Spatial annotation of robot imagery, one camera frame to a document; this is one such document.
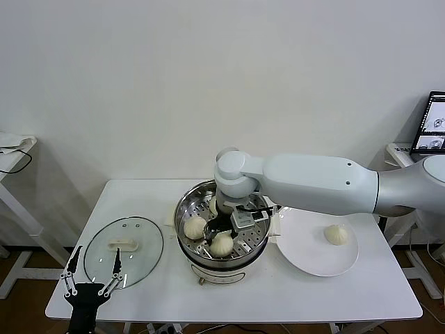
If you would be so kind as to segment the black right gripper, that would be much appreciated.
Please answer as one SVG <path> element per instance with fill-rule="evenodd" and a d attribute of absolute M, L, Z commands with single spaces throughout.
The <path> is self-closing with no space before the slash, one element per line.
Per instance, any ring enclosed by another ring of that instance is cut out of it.
<path fill-rule="evenodd" d="M 224 205 L 222 200 L 216 201 L 217 216 L 209 220 L 204 226 L 204 240 L 210 246 L 213 239 L 219 232 L 224 232 L 232 229 L 232 207 Z M 243 250 L 243 238 L 237 232 L 232 230 L 232 240 L 234 242 L 234 250 Z"/>

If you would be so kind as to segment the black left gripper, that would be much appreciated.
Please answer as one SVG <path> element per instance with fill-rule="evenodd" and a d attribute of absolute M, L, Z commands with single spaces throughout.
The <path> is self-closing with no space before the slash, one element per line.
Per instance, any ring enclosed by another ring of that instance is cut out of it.
<path fill-rule="evenodd" d="M 82 245 L 77 246 L 59 278 L 65 286 L 65 300 L 72 306 L 66 333 L 95 333 L 99 307 L 110 299 L 113 290 L 122 281 L 120 248 L 117 247 L 111 279 L 103 283 L 77 283 L 74 279 Z"/>

